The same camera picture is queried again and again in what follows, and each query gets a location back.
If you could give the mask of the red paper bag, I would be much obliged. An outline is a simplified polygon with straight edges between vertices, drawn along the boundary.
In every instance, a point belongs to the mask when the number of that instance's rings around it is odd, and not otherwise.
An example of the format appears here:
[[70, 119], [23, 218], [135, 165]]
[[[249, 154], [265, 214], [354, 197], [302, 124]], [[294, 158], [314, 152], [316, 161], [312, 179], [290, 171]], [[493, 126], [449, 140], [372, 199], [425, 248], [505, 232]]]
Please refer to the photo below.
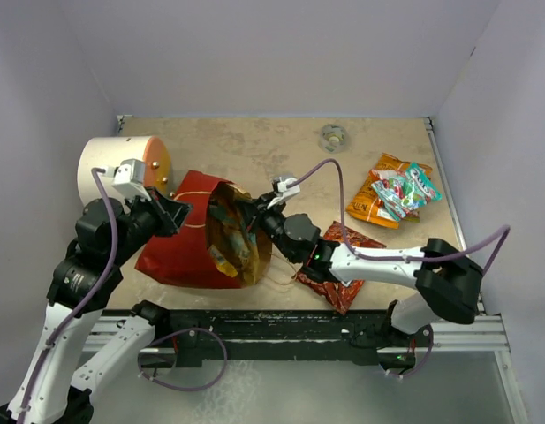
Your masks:
[[136, 261], [137, 271], [159, 284], [170, 286], [212, 290], [241, 289], [230, 277], [216, 269], [207, 251], [207, 208], [210, 194], [219, 182], [233, 183], [197, 170], [186, 173], [174, 199], [191, 203], [193, 211], [178, 234], [169, 238], [153, 237], [147, 242]]

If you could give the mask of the orange kettle chips bag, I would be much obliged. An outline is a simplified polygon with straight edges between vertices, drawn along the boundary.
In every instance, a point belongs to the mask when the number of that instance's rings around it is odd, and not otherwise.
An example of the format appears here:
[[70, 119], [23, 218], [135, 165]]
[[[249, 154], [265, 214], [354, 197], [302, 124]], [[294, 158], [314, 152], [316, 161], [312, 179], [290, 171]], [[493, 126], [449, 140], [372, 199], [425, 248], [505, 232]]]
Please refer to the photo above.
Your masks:
[[[374, 168], [371, 170], [404, 170], [410, 163], [411, 162], [401, 161], [392, 155], [382, 154]], [[431, 179], [432, 168], [426, 164], [419, 164], [419, 166], [426, 170]], [[399, 224], [403, 221], [417, 222], [419, 220], [420, 209], [400, 221], [395, 220], [387, 212], [377, 194], [371, 188], [371, 184], [374, 182], [371, 170], [369, 171], [363, 186], [346, 207], [348, 214], [360, 221], [373, 223], [390, 229], [398, 228]]]

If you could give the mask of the dark red snack pack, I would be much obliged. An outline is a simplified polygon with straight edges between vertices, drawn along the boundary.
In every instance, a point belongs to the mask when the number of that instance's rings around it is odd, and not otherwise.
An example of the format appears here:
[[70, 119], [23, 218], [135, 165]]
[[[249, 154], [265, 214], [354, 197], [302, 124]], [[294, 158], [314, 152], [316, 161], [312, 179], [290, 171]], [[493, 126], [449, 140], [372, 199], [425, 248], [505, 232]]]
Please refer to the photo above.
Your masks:
[[[385, 248], [386, 245], [367, 237], [353, 229], [346, 227], [348, 239], [351, 245], [354, 247], [368, 247], [368, 248]], [[345, 315], [356, 296], [358, 295], [361, 287], [365, 283], [364, 280], [353, 280], [349, 286], [344, 286], [342, 283], [317, 283], [308, 278], [301, 270], [299, 270], [294, 276], [294, 279], [312, 289], [316, 294], [323, 296], [326, 301], [341, 315]]]

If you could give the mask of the teal snack pack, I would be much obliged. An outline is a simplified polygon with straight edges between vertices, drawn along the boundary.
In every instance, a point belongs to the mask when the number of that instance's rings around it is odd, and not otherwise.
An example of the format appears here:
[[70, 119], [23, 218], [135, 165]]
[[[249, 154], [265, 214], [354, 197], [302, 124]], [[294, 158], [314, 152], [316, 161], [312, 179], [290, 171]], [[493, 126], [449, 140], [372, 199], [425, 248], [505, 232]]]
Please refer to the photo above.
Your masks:
[[374, 179], [371, 188], [397, 221], [443, 197], [426, 170], [417, 163], [410, 163], [404, 170], [374, 169], [371, 175]]

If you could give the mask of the gold teal chips bag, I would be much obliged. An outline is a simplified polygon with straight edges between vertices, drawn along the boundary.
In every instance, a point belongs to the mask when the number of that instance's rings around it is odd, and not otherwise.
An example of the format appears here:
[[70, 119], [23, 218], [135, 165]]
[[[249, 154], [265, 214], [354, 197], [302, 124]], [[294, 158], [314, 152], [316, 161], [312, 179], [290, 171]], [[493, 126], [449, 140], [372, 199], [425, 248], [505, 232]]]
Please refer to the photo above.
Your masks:
[[262, 231], [246, 229], [238, 202], [251, 199], [240, 186], [219, 182], [210, 194], [205, 222], [210, 259], [221, 274], [241, 288], [259, 282], [272, 253], [272, 243]]

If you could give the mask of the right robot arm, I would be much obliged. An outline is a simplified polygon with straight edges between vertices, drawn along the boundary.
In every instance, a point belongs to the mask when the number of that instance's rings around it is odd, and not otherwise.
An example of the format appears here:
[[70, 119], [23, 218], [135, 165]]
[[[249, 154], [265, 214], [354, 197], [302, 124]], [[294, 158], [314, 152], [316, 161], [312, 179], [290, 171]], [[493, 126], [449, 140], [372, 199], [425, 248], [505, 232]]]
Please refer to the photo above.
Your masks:
[[287, 261], [300, 264], [302, 273], [316, 283], [364, 280], [412, 289], [412, 296], [388, 308], [382, 335], [391, 345], [403, 345], [433, 322], [468, 325], [478, 314], [483, 270], [442, 239], [402, 250], [353, 247], [322, 237], [306, 214], [285, 216], [284, 204], [269, 193], [238, 207], [247, 231], [262, 231]]

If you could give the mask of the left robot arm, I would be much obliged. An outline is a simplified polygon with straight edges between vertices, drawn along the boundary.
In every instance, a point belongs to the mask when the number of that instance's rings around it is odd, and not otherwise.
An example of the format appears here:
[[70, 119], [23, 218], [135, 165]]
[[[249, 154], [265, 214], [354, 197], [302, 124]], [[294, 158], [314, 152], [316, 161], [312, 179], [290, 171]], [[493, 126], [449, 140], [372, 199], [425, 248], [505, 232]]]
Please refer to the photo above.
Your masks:
[[53, 272], [37, 349], [13, 400], [0, 406], [0, 423], [88, 423], [101, 389], [125, 361], [147, 344], [161, 346], [170, 339], [168, 311], [142, 301], [114, 339], [79, 363], [91, 330], [123, 280], [121, 266], [154, 236], [177, 234], [193, 210], [154, 187], [147, 193], [147, 199], [96, 199], [83, 208], [76, 237]]

